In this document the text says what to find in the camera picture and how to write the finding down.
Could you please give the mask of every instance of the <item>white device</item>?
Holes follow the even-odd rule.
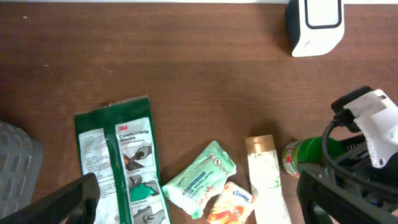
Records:
[[[344,36],[341,0],[290,0],[285,23],[293,57],[324,55]]]
[[[383,168],[398,152],[398,107],[382,91],[375,90],[344,106],[366,138],[372,166]]]

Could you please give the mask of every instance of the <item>gold cap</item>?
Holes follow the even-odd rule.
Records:
[[[274,138],[271,134],[266,136],[250,137],[245,139],[248,153],[261,153],[275,150]]]

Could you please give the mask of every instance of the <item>3m logo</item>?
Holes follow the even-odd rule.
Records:
[[[119,131],[127,130],[127,126],[121,126],[119,127]]]

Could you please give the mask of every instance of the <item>orange packet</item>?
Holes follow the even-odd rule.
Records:
[[[229,181],[207,218],[211,224],[243,224],[254,209],[256,198]]]

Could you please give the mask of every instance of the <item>kleenex logo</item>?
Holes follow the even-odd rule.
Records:
[[[242,193],[239,192],[238,190],[232,191],[232,194],[233,194],[233,195],[236,195],[236,196],[238,196],[238,197],[242,197],[242,198],[245,199],[245,201],[247,201],[247,202],[250,201],[250,199],[249,199],[246,195],[242,194]]]

